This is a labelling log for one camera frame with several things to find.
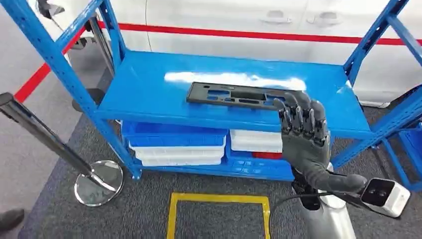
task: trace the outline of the black glove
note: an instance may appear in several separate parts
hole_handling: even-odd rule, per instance
[[[325,109],[304,92],[286,93],[274,100],[282,125],[283,158],[303,174],[312,187],[330,192],[358,192],[366,183],[360,175],[333,175],[326,169],[330,159],[330,132]]]

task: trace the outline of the floor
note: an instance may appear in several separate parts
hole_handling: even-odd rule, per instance
[[[9,15],[0,7],[0,92],[15,93],[44,63]],[[69,52],[73,68],[87,87],[97,85],[106,65],[96,45]],[[81,113],[73,110],[71,97],[50,73],[25,105],[64,141],[72,134]],[[32,209],[57,162],[57,155],[19,125],[0,115],[0,212]]]
[[[365,109],[367,117],[377,118],[385,111]],[[336,140],[333,153],[343,150],[348,140]],[[97,161],[116,155],[82,116],[69,145],[84,159]],[[367,150],[341,168],[341,173],[358,173],[367,178],[397,180],[383,148],[379,158]],[[73,194],[77,173],[63,160],[54,167],[32,212],[27,216],[19,238],[164,238],[167,234],[170,198],[173,192],[268,197],[270,205],[291,195],[288,182],[219,177],[144,170],[141,180],[132,180],[125,172],[125,185],[119,196],[98,208],[78,203]],[[297,201],[281,205],[274,213],[273,238],[308,238]],[[417,239],[422,234],[422,194],[413,193],[400,220],[394,220],[348,206],[358,239]],[[264,238],[262,207],[257,204],[189,202],[177,203],[175,237]]]

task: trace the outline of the car door handle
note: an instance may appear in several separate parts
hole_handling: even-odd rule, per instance
[[[308,23],[318,27],[330,27],[342,23],[341,17],[337,12],[324,11],[306,20]]]
[[[270,25],[291,24],[292,19],[281,10],[271,10],[261,21]]]

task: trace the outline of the yellow tape square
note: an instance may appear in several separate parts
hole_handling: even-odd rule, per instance
[[[219,195],[196,193],[172,193],[170,200],[169,221],[167,225],[167,239],[173,239],[176,232],[176,210],[178,201],[212,202],[212,203],[258,203],[262,204],[264,215],[265,238],[270,238],[270,202],[265,196],[249,195]]]

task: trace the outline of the shoe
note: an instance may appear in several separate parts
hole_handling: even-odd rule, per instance
[[[24,218],[23,209],[13,209],[0,214],[0,232],[9,231],[19,225]]]

